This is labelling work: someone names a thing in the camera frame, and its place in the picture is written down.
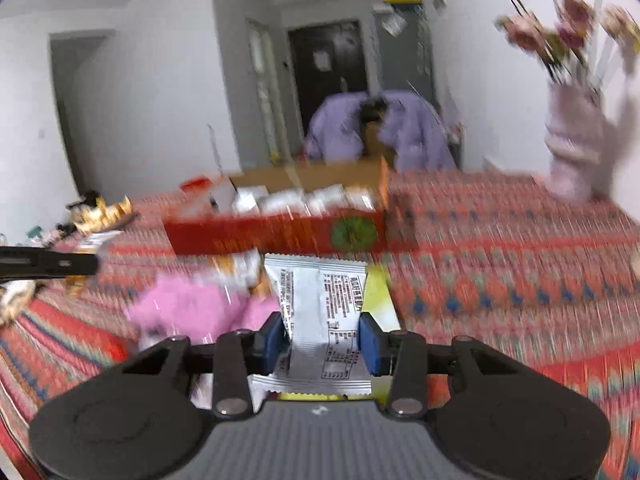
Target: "paper note on door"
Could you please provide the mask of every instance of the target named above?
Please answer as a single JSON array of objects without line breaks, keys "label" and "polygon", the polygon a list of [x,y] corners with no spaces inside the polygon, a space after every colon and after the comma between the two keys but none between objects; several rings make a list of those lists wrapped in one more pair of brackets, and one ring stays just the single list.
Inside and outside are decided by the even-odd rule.
[{"label": "paper note on door", "polygon": [[314,65],[320,72],[331,72],[331,57],[326,50],[314,51]]}]

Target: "table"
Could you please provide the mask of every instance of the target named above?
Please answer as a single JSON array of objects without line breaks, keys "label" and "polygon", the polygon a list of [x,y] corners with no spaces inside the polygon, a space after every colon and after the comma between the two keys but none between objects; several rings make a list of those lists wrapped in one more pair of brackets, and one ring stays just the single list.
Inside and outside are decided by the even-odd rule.
[{"label": "table", "polygon": [[[391,177],[390,195],[392,250],[342,257],[388,265],[402,322],[428,341],[476,336],[598,402],[613,430],[600,480],[634,478],[640,287],[628,261],[638,227],[606,200],[567,205],[524,176],[410,173]],[[184,199],[135,201],[140,217],[81,297],[52,282],[0,333],[0,445],[26,480],[41,478],[28,449],[37,409],[127,357],[137,333],[124,310],[158,272],[207,265],[176,257],[162,228],[162,212]],[[447,395],[432,379],[431,404]]]}]

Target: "white vase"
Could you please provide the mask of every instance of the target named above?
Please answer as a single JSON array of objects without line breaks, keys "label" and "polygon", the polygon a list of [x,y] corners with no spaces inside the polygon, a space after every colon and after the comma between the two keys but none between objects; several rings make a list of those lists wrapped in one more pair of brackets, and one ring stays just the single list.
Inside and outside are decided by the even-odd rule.
[{"label": "white vase", "polygon": [[593,89],[576,83],[551,83],[548,136],[554,158],[546,188],[571,202],[591,198],[593,172],[603,143],[602,99]]}]

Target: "artificial flower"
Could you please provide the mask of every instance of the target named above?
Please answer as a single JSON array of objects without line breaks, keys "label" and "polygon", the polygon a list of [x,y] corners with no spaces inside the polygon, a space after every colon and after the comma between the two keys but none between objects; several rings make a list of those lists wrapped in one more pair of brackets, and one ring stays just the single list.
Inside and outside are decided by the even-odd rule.
[{"label": "artificial flower", "polygon": [[562,20],[581,35],[586,35],[593,24],[593,7],[584,0],[562,0]]},{"label": "artificial flower", "polygon": [[617,40],[627,28],[629,21],[630,16],[626,9],[620,6],[609,6],[602,13],[600,24],[607,34]]},{"label": "artificial flower", "polygon": [[510,23],[504,24],[504,30],[507,33],[507,41],[522,50],[537,53],[545,51],[543,28],[533,14],[511,18]]},{"label": "artificial flower", "polygon": [[564,45],[571,50],[580,50],[586,43],[586,37],[576,32],[567,22],[558,25],[558,36]]}]

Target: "cardboard box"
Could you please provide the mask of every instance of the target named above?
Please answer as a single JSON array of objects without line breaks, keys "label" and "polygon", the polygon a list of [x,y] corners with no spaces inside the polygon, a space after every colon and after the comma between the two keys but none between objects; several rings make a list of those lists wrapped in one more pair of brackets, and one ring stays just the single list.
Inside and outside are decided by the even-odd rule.
[{"label": "cardboard box", "polygon": [[[266,186],[270,193],[293,187],[311,192],[335,184],[377,191],[375,212],[341,210],[322,217],[232,216],[215,213],[212,194],[236,188]],[[340,164],[300,164],[262,168],[221,176],[212,182],[186,183],[190,198],[164,219],[164,228],[176,254],[231,254],[257,248],[263,253],[334,254],[384,251],[385,209],[388,205],[388,165],[384,160]]]}]

